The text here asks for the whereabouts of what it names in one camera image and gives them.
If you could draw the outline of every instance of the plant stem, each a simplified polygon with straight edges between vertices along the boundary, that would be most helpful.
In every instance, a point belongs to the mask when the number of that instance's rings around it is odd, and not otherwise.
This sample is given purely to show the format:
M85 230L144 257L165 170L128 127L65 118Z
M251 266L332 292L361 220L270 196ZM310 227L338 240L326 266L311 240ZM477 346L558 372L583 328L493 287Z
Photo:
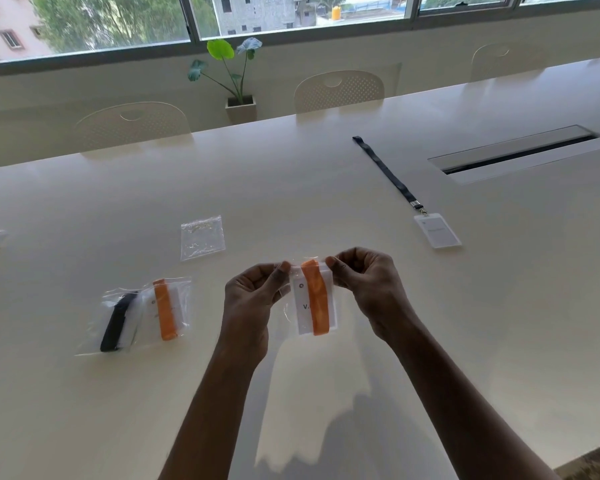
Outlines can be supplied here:
M227 67L224 57L222 58L222 62L224 62L224 68L226 69L227 73L229 74L229 79L231 79L231 82L233 83L233 87L235 88L235 91L238 93L237 94L238 102L240 104L242 104L242 93L240 92L240 89L238 89L238 84L235 83L235 79L231 77L231 71L229 70L229 67Z
M214 81L216 84L220 84L222 87L224 87L227 91L229 91L231 94L233 94L236 99L238 99L238 94L234 93L231 89L229 89L228 87L226 87L222 82L218 82L216 81L216 79L214 79L213 77L208 76L207 74L205 74L204 72L200 72L201 75L211 79L212 81Z
M242 88L244 87L244 73L247 72L247 54L248 50L244 51L244 67L242 68L242 79L240 80L240 94L244 94Z

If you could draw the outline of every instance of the person's right hand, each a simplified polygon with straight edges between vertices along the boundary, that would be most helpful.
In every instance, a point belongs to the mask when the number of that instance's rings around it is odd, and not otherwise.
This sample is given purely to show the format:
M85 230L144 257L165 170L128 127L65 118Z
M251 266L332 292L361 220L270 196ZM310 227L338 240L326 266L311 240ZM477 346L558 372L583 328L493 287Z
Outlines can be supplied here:
M352 248L325 262L334 283L353 292L376 335L391 346L415 317L391 256Z

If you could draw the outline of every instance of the forearm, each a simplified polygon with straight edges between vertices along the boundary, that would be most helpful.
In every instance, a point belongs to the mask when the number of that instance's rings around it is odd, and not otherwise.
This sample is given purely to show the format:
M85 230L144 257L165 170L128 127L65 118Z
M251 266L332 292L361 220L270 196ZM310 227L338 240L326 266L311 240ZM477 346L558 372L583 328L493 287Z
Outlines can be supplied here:
M390 343L460 480L556 480L435 341L412 310Z
M159 480L227 478L252 375L216 350Z

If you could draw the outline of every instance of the hand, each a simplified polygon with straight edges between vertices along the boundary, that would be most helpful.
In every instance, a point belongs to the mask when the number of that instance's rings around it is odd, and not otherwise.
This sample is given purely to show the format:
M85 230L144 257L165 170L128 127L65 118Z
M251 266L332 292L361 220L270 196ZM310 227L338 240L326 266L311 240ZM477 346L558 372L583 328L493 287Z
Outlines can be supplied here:
M287 261L257 264L227 282L218 353L256 368L267 354L271 306L289 291L289 269Z
M391 256L352 248L325 261L334 283L353 292L375 334L391 346L415 318Z

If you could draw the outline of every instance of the potted plant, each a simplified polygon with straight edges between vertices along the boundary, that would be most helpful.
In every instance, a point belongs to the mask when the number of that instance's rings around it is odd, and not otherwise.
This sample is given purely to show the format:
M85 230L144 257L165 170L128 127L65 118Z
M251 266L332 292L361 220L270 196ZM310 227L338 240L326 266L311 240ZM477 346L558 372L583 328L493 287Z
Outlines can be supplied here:
M245 96L243 93L244 88L244 74L247 70L247 61L254 58L256 50L262 47L262 42L256 38L250 37L242 42L238 47L233 47L223 39L209 40L207 42L207 50L209 55L214 59L222 61L224 67L229 74L233 89L225 86L222 82L218 82L213 77L202 72L207 68L207 63L201 60L194 60L189 68L189 80L195 81L200 79L201 76L205 76L216 84L220 84L227 91L232 94L226 101L224 107L229 120L232 124L238 125L240 123L249 123L258 119L258 113L256 110L256 99L253 96ZM226 64L227 59L232 59L236 54L244 53L244 65L242 66L242 74L232 73Z

